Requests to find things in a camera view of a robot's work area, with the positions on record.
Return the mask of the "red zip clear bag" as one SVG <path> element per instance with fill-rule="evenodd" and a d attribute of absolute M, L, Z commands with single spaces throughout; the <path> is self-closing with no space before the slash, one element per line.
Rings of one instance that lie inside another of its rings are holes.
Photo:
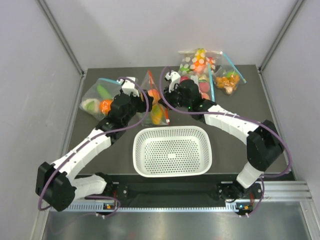
<path fill-rule="evenodd" d="M 140 86 L 147 91 L 150 97 L 153 97 L 151 111 L 148 112 L 148 115 L 141 122 L 141 125 L 145 127 L 168 125 L 170 123 L 168 109 L 159 103 L 161 99 L 160 92 L 150 70 L 147 71 Z"/>

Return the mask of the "fake yellow green mango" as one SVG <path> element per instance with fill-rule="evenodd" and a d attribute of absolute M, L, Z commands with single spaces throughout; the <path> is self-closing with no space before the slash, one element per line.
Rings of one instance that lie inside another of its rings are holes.
<path fill-rule="evenodd" d="M 163 125 L 165 123 L 163 107 L 159 104 L 153 105 L 150 112 L 150 117 L 154 125 Z"/>

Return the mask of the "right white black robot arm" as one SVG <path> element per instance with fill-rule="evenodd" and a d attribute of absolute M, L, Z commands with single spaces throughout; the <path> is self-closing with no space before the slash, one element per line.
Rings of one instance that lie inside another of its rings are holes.
<path fill-rule="evenodd" d="M 216 127 L 245 144 L 247 163 L 233 185 L 233 192 L 239 198 L 251 193 L 252 185 L 284 151 L 283 141 L 271 121 L 261 123 L 244 118 L 202 98 L 198 85 L 191 79 L 180 84 L 171 83 L 164 88 L 161 98 L 170 109 L 185 108 L 195 120 Z"/>

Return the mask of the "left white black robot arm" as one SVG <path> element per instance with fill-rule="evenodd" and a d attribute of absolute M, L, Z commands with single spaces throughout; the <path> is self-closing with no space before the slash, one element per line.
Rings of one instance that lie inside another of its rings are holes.
<path fill-rule="evenodd" d="M 140 96 L 116 95 L 108 114 L 80 144 L 53 163 L 44 162 L 39 166 L 35 192 L 40 200 L 61 212 L 74 200 L 87 196 L 109 198 L 114 187 L 104 174 L 77 176 L 91 160 L 111 147 L 129 129 L 128 123 L 136 113 L 150 112 L 153 100 L 147 91 Z"/>

